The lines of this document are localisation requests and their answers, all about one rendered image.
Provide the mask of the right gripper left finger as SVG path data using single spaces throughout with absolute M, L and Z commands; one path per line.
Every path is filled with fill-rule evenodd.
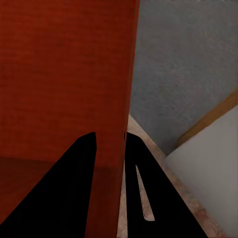
M 0 238 L 84 238 L 95 132 L 79 137 L 0 225 Z

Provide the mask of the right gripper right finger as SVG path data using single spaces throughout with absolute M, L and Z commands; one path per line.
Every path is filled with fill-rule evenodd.
M 208 238 L 139 136 L 127 133 L 124 159 L 128 238 Z M 155 221 L 143 216 L 136 165 Z

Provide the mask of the storage box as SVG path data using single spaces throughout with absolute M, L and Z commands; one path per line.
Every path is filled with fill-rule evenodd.
M 84 238 L 117 238 L 139 8 L 140 0 L 0 0 L 0 225 L 95 132 Z

